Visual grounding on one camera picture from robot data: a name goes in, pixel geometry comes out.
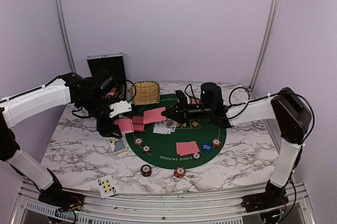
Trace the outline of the dealt card top seat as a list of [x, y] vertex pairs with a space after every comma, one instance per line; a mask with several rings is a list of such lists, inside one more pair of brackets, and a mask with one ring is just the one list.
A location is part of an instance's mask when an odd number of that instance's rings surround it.
[[199, 99], [189, 98], [189, 105], [199, 104], [200, 102]]

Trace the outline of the dealt card seat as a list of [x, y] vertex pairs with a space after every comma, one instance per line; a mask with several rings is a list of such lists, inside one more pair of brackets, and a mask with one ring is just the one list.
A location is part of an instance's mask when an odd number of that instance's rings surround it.
[[199, 99], [189, 98], [189, 105], [199, 104], [200, 102]]
[[186, 156], [200, 152], [196, 141], [177, 142], [176, 152], [179, 156]]
[[145, 131], [145, 125], [144, 124], [133, 124], [134, 132], [144, 132]]

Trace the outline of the dealt card bottom seat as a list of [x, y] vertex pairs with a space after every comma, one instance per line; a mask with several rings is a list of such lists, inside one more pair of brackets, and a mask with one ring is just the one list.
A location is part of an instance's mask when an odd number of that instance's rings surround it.
[[177, 142], [176, 152], [179, 156], [186, 156], [200, 152], [196, 141]]

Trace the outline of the blue small blind button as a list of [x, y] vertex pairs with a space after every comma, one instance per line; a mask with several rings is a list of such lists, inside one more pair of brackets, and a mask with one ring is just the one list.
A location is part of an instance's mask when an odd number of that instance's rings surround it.
[[203, 143], [201, 145], [201, 148], [203, 152], [209, 153], [213, 150], [213, 145], [209, 143]]

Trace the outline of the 5 chip stack mat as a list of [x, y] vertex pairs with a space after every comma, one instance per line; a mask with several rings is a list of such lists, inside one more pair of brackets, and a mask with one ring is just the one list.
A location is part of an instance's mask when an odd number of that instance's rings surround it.
[[217, 139], [217, 138], [214, 138], [214, 139], [212, 140], [212, 145], [213, 145], [213, 147], [220, 147], [221, 144], [222, 144], [222, 142], [221, 142], [219, 139]]

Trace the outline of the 100 chip stack bottom mat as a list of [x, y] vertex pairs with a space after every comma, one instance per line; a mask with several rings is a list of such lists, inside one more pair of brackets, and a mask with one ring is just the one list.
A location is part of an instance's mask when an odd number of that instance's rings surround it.
[[202, 156], [201, 156], [200, 153], [195, 153], [195, 154], [192, 155], [192, 158], [193, 158], [194, 160], [200, 160], [201, 157], [202, 157]]

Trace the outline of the red tan 5 chip stack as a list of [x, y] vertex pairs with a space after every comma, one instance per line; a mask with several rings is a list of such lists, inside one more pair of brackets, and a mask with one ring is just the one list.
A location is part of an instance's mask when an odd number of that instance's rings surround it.
[[183, 177], [185, 176], [185, 173], [186, 173], [185, 168], [182, 167], [182, 166], [179, 166], [179, 167], [177, 167], [177, 168], [175, 169], [175, 171], [174, 171], [174, 176], [175, 176], [176, 178], [183, 178]]

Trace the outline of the black red 100 chip stack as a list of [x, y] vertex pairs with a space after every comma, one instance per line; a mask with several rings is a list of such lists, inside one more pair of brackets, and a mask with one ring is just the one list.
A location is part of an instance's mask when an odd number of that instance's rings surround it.
[[143, 165], [141, 167], [141, 174], [144, 177], [149, 177], [152, 174], [152, 168], [151, 168], [151, 166], [147, 165], [147, 164]]

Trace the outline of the red playing card deck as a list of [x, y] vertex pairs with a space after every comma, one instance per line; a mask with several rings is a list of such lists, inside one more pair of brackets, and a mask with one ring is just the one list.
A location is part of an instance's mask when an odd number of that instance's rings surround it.
[[121, 133], [128, 134], [134, 132], [133, 122], [129, 118], [117, 119], [114, 124], [118, 125]]

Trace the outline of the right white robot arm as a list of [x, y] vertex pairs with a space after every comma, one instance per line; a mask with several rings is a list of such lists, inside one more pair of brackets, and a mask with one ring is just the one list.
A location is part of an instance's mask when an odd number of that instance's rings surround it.
[[272, 120], [279, 128], [281, 143], [279, 157], [261, 203], [272, 207], [281, 199], [281, 189], [289, 182], [298, 165], [303, 145], [314, 126], [314, 112], [309, 102], [291, 88], [282, 88], [275, 94], [240, 104], [225, 105], [222, 89], [215, 83], [203, 83], [201, 95], [195, 103], [187, 101], [187, 95], [177, 90], [178, 102], [164, 110], [162, 116], [177, 123], [192, 119], [209, 119], [219, 128], [231, 128], [259, 120]]

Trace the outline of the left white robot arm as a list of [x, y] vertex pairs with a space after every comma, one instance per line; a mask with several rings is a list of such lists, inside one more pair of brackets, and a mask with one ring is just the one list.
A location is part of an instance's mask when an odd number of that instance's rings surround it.
[[13, 128], [18, 124], [57, 107], [73, 104], [83, 108], [89, 117], [96, 120], [96, 130], [103, 137], [121, 136], [115, 121], [125, 112], [131, 111], [128, 101], [105, 99], [116, 86], [116, 81], [105, 70], [93, 77], [82, 77], [68, 73], [52, 81], [22, 93], [1, 99], [1, 161], [8, 163], [33, 181], [38, 189], [46, 190], [45, 196], [54, 205], [66, 202], [65, 191], [56, 186], [52, 173], [28, 154], [15, 139]]

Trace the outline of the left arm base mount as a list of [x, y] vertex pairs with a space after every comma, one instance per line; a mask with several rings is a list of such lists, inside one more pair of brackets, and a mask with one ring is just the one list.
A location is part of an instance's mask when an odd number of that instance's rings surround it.
[[80, 210], [83, 205], [84, 195], [64, 191], [60, 188], [40, 190], [38, 200], [49, 205], [60, 207], [62, 210]]

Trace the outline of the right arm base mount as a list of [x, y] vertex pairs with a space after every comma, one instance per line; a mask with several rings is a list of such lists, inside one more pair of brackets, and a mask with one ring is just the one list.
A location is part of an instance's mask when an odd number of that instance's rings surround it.
[[289, 199], [285, 192], [265, 191], [243, 196], [241, 206], [245, 208], [246, 212], [254, 212], [286, 205], [288, 202]]

